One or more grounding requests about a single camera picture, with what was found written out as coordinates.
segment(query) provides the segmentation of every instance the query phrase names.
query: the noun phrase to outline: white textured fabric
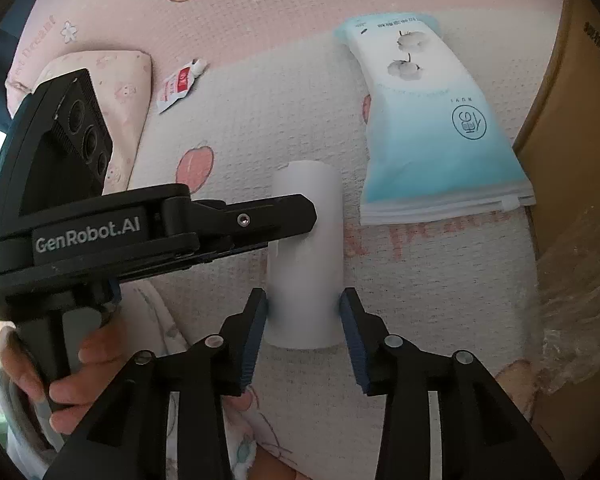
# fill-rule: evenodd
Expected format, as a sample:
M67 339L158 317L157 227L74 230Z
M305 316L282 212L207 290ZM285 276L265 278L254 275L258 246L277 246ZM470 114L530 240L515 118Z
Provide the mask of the white textured fabric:
M541 82L558 16L475 10L436 16L485 94L496 96L494 110L515 136ZM519 29L506 23L538 31L534 49L522 48ZM494 57L486 66L474 52L483 40ZM344 180L346 285L357 288L364 305L427 351L466 348L494 373L523 358L523 309L534 283L524 213L359 227L367 90L357 62L330 33L210 70L197 85L168 112L150 113L132 187L172 182L178 165L179 180L197 181L192 168L200 161L206 182L193 198L238 202L269 196L273 171L290 160L331 164ZM265 272L262 251L153 282L194 342L240 311ZM314 479L372 478L384 400L362 395L344 347L302 352L264 344L253 390L258 409L250 408L248 420L275 456ZM440 467L439 454L434 463Z

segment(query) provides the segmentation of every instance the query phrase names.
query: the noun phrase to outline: cotton pad package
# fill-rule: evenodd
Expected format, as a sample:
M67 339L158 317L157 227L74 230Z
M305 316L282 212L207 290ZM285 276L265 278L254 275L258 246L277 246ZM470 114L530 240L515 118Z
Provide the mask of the cotton pad package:
M360 223L428 222L535 203L509 139L424 14L373 14L336 30L371 94Z

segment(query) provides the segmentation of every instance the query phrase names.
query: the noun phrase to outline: cardboard box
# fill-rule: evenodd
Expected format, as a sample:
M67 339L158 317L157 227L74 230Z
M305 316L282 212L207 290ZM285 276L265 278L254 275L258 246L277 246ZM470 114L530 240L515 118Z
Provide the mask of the cardboard box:
M552 60L514 148L538 200L530 220L541 293L592 290L600 277L600 14L590 0L565 0ZM532 423L566 477L579 478L600 453L600 371L540 395Z

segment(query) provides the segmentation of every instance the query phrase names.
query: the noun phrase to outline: plastic wrap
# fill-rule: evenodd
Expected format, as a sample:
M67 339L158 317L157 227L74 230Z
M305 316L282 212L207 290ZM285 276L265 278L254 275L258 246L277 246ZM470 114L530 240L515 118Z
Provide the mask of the plastic wrap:
M600 207L591 206L538 261L536 362L553 393L600 368Z

